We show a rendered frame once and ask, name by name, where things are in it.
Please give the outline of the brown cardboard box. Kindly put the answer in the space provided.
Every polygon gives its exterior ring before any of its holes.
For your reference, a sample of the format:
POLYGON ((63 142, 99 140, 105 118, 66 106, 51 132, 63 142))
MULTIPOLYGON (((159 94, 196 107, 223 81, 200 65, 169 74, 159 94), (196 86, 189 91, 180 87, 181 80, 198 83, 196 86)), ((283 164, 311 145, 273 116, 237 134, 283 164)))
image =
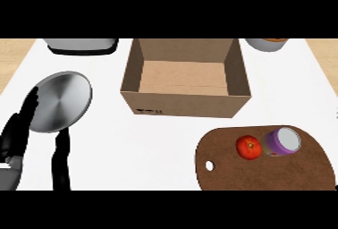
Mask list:
POLYGON ((236 38, 137 38, 119 93, 137 115, 231 118, 251 98, 236 38))

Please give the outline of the purple can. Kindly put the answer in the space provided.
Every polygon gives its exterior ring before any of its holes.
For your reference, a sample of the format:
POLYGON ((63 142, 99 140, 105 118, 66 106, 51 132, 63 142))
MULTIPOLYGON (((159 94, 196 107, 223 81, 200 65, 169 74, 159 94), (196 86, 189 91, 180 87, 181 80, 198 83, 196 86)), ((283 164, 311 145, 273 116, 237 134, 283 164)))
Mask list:
POLYGON ((301 137, 293 129, 282 127, 265 134, 264 143, 271 157, 288 156, 301 148, 301 137))

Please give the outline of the brown wooden cutting board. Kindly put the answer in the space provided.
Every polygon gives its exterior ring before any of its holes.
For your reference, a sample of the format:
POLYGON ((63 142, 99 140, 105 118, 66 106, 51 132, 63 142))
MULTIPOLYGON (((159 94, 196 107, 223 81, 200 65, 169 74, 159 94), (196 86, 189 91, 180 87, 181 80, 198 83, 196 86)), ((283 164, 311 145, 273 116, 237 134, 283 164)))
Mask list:
POLYGON ((202 190, 333 191, 335 174, 324 150, 310 134, 290 126, 301 148, 290 156, 245 160, 236 140, 245 135, 261 139, 279 125, 217 128, 199 140, 195 172, 202 190))

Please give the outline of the red tomato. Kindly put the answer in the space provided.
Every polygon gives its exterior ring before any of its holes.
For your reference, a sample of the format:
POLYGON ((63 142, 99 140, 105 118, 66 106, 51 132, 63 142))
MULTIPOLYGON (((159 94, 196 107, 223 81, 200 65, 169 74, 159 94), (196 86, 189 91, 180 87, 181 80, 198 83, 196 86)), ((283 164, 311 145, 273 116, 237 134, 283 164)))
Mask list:
POLYGON ((261 144, 258 139, 251 135, 242 136, 236 140, 236 151, 243 159, 257 159, 261 155, 261 144))

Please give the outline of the grey appliance with black base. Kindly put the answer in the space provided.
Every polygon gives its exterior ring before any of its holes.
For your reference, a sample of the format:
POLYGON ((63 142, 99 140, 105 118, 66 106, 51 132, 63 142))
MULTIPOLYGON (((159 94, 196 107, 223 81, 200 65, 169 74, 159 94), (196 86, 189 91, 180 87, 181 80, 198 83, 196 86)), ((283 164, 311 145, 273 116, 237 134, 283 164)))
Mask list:
POLYGON ((57 55, 109 55, 115 52, 116 38, 45 38, 50 51, 57 55))

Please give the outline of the grey pot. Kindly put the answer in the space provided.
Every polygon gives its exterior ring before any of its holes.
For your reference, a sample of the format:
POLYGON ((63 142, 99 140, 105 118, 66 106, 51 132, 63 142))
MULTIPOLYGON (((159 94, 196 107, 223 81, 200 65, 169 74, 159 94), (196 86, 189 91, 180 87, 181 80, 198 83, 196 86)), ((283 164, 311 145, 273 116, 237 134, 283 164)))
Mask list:
POLYGON ((286 38, 248 38, 248 45, 258 51, 276 52, 282 49, 288 39, 286 38))

